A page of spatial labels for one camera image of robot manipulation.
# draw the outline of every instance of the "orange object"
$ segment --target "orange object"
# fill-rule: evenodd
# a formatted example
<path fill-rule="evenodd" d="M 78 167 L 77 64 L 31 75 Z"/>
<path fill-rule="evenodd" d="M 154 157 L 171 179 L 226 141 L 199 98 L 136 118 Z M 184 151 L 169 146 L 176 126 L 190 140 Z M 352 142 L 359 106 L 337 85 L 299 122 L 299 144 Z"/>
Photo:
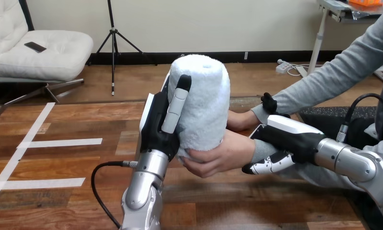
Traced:
<path fill-rule="evenodd" d="M 348 0 L 362 6 L 383 6 L 383 0 Z"/>

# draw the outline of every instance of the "cable connector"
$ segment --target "cable connector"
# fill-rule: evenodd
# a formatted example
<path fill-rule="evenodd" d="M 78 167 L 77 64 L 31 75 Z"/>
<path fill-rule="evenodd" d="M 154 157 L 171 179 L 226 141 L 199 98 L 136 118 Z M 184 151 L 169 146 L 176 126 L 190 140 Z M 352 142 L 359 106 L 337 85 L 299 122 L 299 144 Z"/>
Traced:
<path fill-rule="evenodd" d="M 348 132 L 348 125 L 346 124 L 341 125 L 341 128 L 339 128 L 339 132 L 337 134 L 336 141 L 339 143 L 344 143 L 345 138 L 347 137 L 347 132 Z"/>
<path fill-rule="evenodd" d="M 123 167 L 128 167 L 128 168 L 136 168 L 138 165 L 137 161 L 123 161 Z"/>

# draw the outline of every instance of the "white tape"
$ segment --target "white tape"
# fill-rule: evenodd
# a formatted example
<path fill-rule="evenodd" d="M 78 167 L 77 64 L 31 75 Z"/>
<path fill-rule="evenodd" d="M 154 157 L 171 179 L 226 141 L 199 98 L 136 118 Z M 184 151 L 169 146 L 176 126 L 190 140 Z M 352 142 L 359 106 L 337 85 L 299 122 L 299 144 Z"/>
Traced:
<path fill-rule="evenodd" d="M 78 146 L 78 145 L 100 145 L 101 142 L 102 142 L 102 138 L 32 141 L 32 142 L 21 142 L 21 144 L 17 148 L 29 149 L 29 148 Z"/>
<path fill-rule="evenodd" d="M 38 132 L 39 128 L 41 128 L 42 124 L 44 123 L 45 119 L 48 117 L 49 113 L 51 112 L 53 106 L 55 103 L 48 103 L 46 104 L 45 108 L 42 110 L 41 114 L 37 117 L 34 124 L 28 131 L 28 133 L 25 135 L 22 142 L 31 142 L 36 133 Z M 17 167 L 17 164 L 19 160 L 23 157 L 24 153 L 26 151 L 26 148 L 19 148 L 17 149 L 11 159 L 8 161 L 7 165 L 4 167 L 2 172 L 0 173 L 0 190 L 2 189 L 2 186 L 5 185 L 5 182 L 8 180 L 8 178 L 11 176 L 11 173 L 14 171 L 15 167 Z"/>
<path fill-rule="evenodd" d="M 80 187 L 84 180 L 85 178 L 83 177 L 54 180 L 3 181 L 0 182 L 0 190 Z"/>

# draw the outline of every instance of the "white cable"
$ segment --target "white cable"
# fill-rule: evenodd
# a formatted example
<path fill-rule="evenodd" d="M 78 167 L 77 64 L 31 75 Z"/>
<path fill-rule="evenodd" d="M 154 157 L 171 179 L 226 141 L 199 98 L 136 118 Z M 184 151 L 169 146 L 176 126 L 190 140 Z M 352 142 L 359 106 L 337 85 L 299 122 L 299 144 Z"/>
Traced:
<path fill-rule="evenodd" d="M 292 65 L 292 67 L 291 67 L 289 70 L 287 70 L 287 73 L 288 73 L 289 75 L 291 75 L 291 76 L 294 76 L 294 77 L 301 76 L 301 74 L 292 74 L 292 73 L 289 72 L 290 70 L 292 70 L 292 69 L 297 70 L 297 67 L 299 67 L 299 66 L 308 69 L 308 66 L 310 66 L 309 64 L 302 64 L 302 65 L 291 64 L 291 65 Z"/>

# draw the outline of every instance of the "tripod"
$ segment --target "tripod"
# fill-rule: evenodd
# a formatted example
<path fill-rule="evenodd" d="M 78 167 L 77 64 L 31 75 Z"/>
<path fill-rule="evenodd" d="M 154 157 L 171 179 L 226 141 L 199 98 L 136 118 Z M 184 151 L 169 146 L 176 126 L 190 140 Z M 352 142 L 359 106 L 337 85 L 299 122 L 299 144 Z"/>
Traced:
<path fill-rule="evenodd" d="M 105 45 L 105 43 L 107 42 L 107 40 L 110 38 L 110 36 L 112 36 L 113 40 L 112 40 L 112 56 L 113 56 L 113 63 L 112 63 L 112 89 L 111 89 L 111 95 L 114 96 L 114 72 L 115 72 L 115 63 L 118 59 L 118 56 L 120 55 L 120 53 L 118 52 L 118 46 L 117 46 L 117 37 L 116 35 L 119 35 L 120 37 L 122 37 L 128 44 L 130 44 L 132 47 L 134 47 L 143 57 L 145 57 L 145 59 L 148 61 L 148 63 L 153 63 L 155 66 L 157 66 L 157 64 L 155 62 L 152 62 L 148 56 L 142 52 L 140 49 L 138 49 L 138 47 L 136 47 L 134 44 L 132 44 L 128 39 L 126 39 L 120 32 L 118 32 L 118 30 L 114 27 L 114 19 L 113 19 L 113 10 L 111 8 L 111 0 L 107 0 L 108 1 L 108 11 L 110 13 L 110 22 L 111 22 L 111 30 L 110 30 L 110 33 L 108 34 L 108 36 L 106 37 L 106 39 L 104 40 L 103 44 L 100 46 L 99 50 L 97 50 L 97 53 L 95 56 L 97 56 L 101 49 L 103 48 L 103 46 Z M 91 66 L 91 61 L 93 60 L 93 58 L 95 57 L 93 56 L 92 59 L 90 60 L 89 62 L 89 66 Z"/>

